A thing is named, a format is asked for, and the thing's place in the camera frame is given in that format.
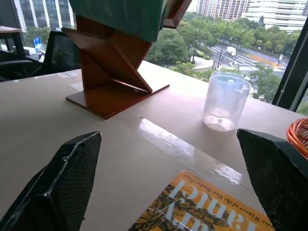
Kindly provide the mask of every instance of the white desk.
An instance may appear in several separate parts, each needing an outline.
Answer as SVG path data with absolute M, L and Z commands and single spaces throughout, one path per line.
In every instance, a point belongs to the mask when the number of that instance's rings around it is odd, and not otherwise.
M 170 88 L 109 120 L 65 101 L 77 92 L 72 84 L 81 80 L 80 70 L 73 77 L 55 74 L 0 84 L 0 217 L 63 142 L 95 130 L 103 139 L 82 230 L 96 230 L 97 225 L 127 230 L 181 170 L 262 211 L 245 177 L 235 132 L 215 132 L 201 121 L 207 83 L 147 62 L 139 71 L 169 78 Z M 284 138 L 289 124 L 300 117 L 248 99 L 240 128 Z M 122 222 L 113 222 L 115 216 Z

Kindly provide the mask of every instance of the green book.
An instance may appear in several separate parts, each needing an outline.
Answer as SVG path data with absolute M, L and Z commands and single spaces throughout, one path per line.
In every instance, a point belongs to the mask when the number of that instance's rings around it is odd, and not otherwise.
M 81 15 L 145 41 L 155 42 L 167 14 L 168 0 L 69 0 Z

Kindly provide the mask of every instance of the city view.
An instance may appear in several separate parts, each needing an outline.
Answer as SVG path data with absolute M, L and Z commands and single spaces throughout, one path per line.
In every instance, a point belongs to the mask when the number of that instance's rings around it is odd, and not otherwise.
M 24 45 L 50 30 L 76 27 L 68 0 L 14 0 Z M 177 29 L 164 28 L 145 60 L 209 81 L 241 73 L 250 97 L 271 103 L 308 16 L 308 0 L 192 0 Z M 308 115 L 305 96 L 297 112 Z

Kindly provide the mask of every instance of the yellow book cover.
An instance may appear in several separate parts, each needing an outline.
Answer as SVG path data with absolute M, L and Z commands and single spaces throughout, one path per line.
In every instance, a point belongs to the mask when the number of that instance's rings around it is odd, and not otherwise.
M 182 171 L 129 229 L 273 231 L 267 216 L 214 185 Z

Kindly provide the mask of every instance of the black mesh object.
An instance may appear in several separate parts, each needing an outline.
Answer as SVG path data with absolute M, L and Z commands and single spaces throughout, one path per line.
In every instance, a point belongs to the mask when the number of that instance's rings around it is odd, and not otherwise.
M 64 143 L 26 185 L 0 221 L 0 231 L 78 231 L 95 178 L 100 132 Z
M 307 230 L 308 162 L 286 140 L 239 129 L 251 184 L 276 231 Z

